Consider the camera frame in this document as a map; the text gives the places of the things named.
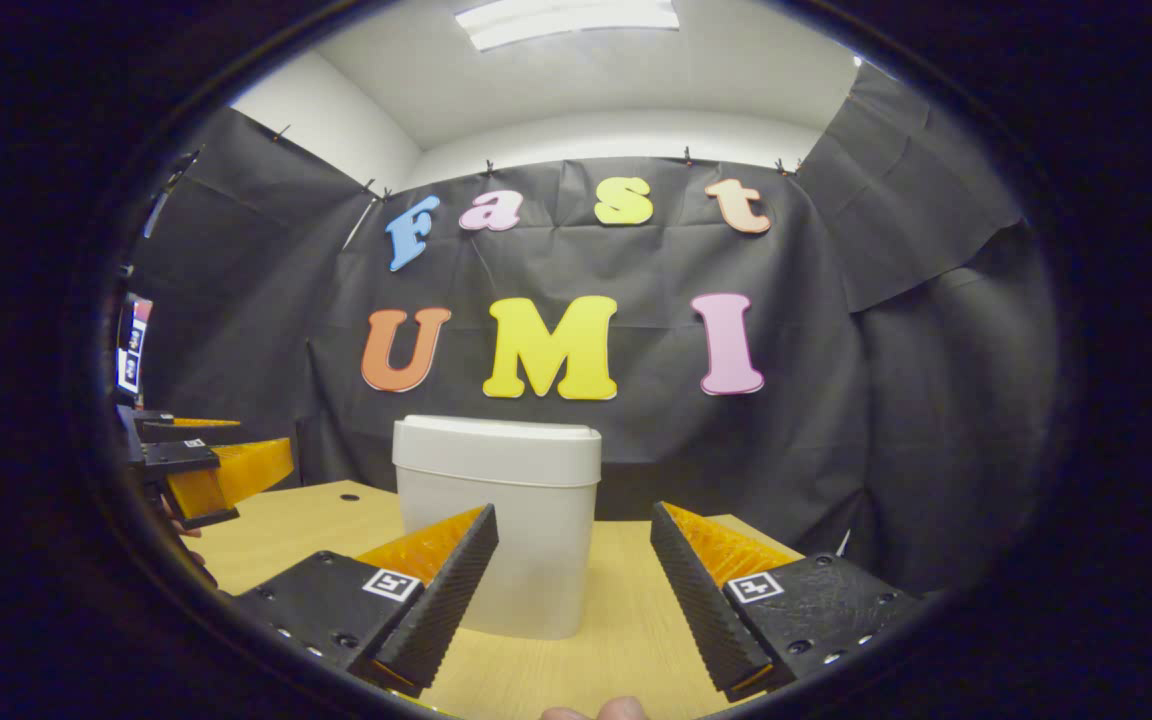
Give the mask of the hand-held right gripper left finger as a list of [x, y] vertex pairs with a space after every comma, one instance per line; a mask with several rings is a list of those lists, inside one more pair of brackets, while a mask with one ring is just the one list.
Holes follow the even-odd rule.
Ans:
[[234, 597], [287, 647], [417, 698], [433, 685], [499, 541], [484, 503], [355, 558], [316, 551]]

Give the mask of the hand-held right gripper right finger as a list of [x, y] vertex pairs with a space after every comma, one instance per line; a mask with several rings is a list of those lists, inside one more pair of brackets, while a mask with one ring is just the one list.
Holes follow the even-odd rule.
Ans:
[[653, 506], [650, 541], [728, 702], [859, 655], [925, 602], [836, 553], [794, 555], [667, 502]]

